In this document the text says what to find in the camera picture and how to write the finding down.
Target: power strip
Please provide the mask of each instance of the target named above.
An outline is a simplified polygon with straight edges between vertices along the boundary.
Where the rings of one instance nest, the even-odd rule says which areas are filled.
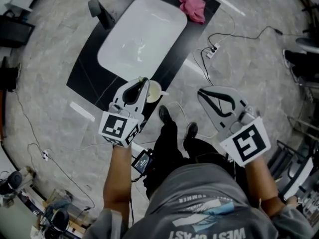
[[[218,51],[218,49],[220,48],[220,45],[218,43],[216,43],[211,49],[210,51],[206,54],[206,57],[208,57],[209,59],[211,59],[216,52]]]
[[[49,152],[47,150],[44,150],[42,152],[42,158],[45,160],[45,161],[48,161],[49,160]]]

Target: faucet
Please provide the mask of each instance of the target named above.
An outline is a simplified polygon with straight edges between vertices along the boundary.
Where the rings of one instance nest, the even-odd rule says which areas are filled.
[[[111,29],[115,25],[114,18],[105,10],[99,0],[88,1],[89,10],[92,17],[98,17],[99,21],[103,25],[104,29]]]

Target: small electronic device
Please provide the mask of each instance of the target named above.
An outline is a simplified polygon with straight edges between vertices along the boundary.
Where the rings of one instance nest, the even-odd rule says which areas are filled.
[[[148,172],[148,168],[153,162],[152,151],[152,149],[143,150],[132,163],[132,166],[142,175]]]

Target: concrete floor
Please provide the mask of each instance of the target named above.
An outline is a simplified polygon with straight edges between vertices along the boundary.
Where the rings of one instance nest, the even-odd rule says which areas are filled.
[[[89,0],[39,0],[29,22],[36,25],[33,35],[24,49],[18,50],[23,70],[19,80],[18,94],[24,111],[33,124],[42,149],[51,149],[50,156],[61,168],[90,195],[96,208],[90,210],[97,217],[102,209],[102,190],[108,172],[112,148],[98,135],[102,111],[66,86],[69,74],[85,41],[97,24],[87,8]],[[306,27],[305,15],[298,0],[227,0],[242,13],[222,2],[221,8],[231,14],[236,22],[236,34],[257,36],[267,25],[284,33],[301,34]],[[100,0],[112,11],[114,0]],[[198,48],[207,47],[207,38],[216,32],[232,33],[233,21],[219,9],[197,43]],[[222,36],[214,36],[213,43]],[[288,141],[291,128],[287,115],[298,116],[301,99],[298,87],[285,68],[281,50],[297,51],[293,36],[278,36],[267,29],[260,39],[248,40],[229,37],[220,43],[221,48],[212,60],[206,61],[210,78],[215,85],[231,86],[242,92],[248,102],[259,109],[268,132],[272,150],[275,141]],[[200,61],[198,51],[195,56]],[[190,54],[161,104],[179,102],[189,121],[199,126],[199,134],[212,136],[215,129],[197,100],[196,90],[208,86],[201,70],[194,66]],[[75,102],[95,117],[95,122],[84,119],[70,108]],[[178,144],[182,150],[182,137],[186,122],[177,104],[169,104],[172,117],[179,126]],[[30,126],[21,112],[15,94],[8,94],[6,111],[5,147],[19,167],[31,166],[27,145],[35,142]],[[136,138],[137,143],[156,140],[161,122],[156,112],[146,124],[145,130]],[[206,139],[218,147],[214,138]],[[75,196],[74,205],[80,209],[91,206],[90,200],[59,170],[52,161],[44,161],[35,145],[30,153],[38,174],[36,186],[48,197],[54,188],[67,189]],[[143,217],[148,201],[140,180],[132,186],[135,220]]]

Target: gray t-shirt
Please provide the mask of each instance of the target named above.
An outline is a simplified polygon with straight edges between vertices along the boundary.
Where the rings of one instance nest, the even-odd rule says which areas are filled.
[[[104,209],[85,239],[309,239],[305,217],[286,206],[271,220],[252,208],[220,166],[193,164],[173,171],[152,195],[143,219],[130,229],[120,213]]]

